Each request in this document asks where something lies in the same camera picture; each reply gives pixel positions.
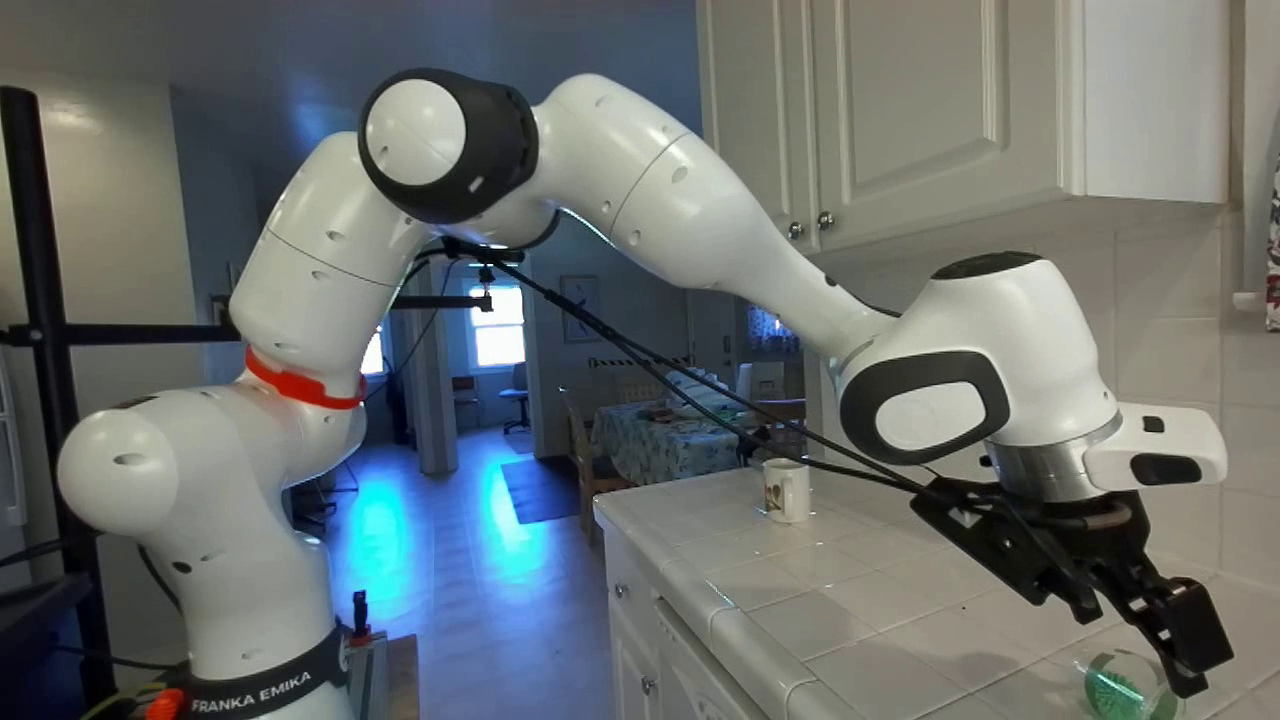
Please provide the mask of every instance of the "hallway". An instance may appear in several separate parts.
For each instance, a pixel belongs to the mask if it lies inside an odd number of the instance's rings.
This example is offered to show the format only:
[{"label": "hallway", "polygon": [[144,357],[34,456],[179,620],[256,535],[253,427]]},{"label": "hallway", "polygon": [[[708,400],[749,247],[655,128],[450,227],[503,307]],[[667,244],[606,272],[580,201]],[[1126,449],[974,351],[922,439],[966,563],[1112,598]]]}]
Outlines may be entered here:
[{"label": "hallway", "polygon": [[365,449],[337,475],[332,609],[366,594],[374,634],[416,638],[423,720],[610,717],[605,554],[575,518],[520,525],[503,464],[529,438],[459,438],[446,482],[410,449]]}]

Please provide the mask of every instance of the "white cabinet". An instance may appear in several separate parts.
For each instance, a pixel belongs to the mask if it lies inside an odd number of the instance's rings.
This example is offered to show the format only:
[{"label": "white cabinet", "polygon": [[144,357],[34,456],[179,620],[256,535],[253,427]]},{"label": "white cabinet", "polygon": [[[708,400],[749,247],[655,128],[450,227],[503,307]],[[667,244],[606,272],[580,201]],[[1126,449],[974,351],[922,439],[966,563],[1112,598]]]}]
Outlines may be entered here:
[{"label": "white cabinet", "polygon": [[606,554],[606,634],[615,720],[765,720],[752,696],[664,600],[655,572],[615,532]]},{"label": "white cabinet", "polygon": [[1220,204],[1228,0],[700,0],[705,131],[804,247]]}]

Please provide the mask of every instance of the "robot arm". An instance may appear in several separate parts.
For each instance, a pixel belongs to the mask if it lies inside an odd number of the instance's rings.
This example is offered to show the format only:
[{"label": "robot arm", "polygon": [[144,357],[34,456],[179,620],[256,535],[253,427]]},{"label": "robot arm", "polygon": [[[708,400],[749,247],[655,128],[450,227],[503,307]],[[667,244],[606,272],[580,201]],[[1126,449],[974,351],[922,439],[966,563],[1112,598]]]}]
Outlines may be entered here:
[{"label": "robot arm", "polygon": [[1231,657],[1207,594],[1144,555],[1141,490],[1225,482],[1193,407],[1119,404],[1063,276],[1028,253],[940,269],[889,322],[806,264],[741,175],[643,97],[572,76],[529,107],[450,72],[386,82],[359,128],[370,185],[423,223],[530,244],[555,213],[679,287],[771,307],[829,357],[845,438],[885,464],[983,446],[1000,486],[929,486],[910,508],[1041,605],[1095,620],[1102,594],[1165,657],[1174,694]]}]

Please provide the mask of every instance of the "upper cabinet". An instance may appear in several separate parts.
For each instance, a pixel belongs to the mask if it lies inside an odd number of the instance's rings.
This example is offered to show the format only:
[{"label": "upper cabinet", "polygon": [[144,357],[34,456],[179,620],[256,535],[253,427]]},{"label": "upper cabinet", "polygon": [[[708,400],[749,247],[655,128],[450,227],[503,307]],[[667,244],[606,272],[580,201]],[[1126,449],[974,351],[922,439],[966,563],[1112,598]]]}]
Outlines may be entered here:
[{"label": "upper cabinet", "polygon": [[700,72],[804,253],[1228,192],[1228,0],[700,0]]}]

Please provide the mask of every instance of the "kitchen counter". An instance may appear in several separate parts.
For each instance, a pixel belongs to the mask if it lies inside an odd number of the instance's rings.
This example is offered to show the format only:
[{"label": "kitchen counter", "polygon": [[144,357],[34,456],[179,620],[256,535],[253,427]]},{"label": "kitchen counter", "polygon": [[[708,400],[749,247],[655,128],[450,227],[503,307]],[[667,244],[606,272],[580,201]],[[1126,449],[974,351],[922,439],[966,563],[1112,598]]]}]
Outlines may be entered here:
[{"label": "kitchen counter", "polygon": [[[1060,600],[1023,605],[915,519],[898,493],[816,473],[813,508],[797,527],[769,519],[752,469],[598,495],[610,628],[643,580],[648,600],[677,616],[667,626],[679,626],[695,657],[722,671],[728,696],[741,696],[728,717],[771,720],[1086,717],[1086,662],[1114,648],[1153,662],[1112,609],[1080,628]],[[1158,555],[1155,563],[1207,585],[1235,645],[1235,662],[1207,671],[1207,694],[1182,701],[1182,717],[1280,717],[1280,598]]]}]

